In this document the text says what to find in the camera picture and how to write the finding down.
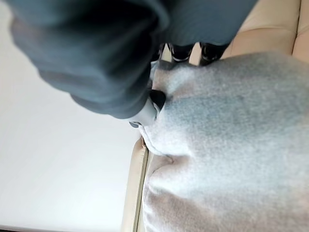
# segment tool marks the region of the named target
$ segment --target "beige leather couch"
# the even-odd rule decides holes
[[[309,0],[259,0],[223,58],[262,51],[279,51],[309,63]],[[190,62],[197,64],[195,46]],[[165,50],[163,59],[170,60]],[[151,161],[142,139],[135,144],[126,192],[122,231],[144,232],[142,186]]]

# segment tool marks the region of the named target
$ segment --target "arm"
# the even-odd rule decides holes
[[[7,0],[15,44],[83,107],[130,118],[145,105],[155,15],[125,1]]]

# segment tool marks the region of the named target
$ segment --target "dark gray sweatshirt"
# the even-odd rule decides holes
[[[160,43],[227,44],[256,0],[6,0],[15,44],[83,107],[136,115]]]

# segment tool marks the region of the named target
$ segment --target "light gray sweatpants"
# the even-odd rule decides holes
[[[147,232],[309,231],[309,65],[253,54],[158,69]]]

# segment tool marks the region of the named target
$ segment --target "shoe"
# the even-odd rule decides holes
[[[199,43],[202,49],[200,65],[205,66],[219,60],[229,44],[213,45],[210,43]]]
[[[172,54],[172,59],[175,62],[184,62],[190,58],[194,44],[187,46],[178,46],[168,43],[169,50]]]

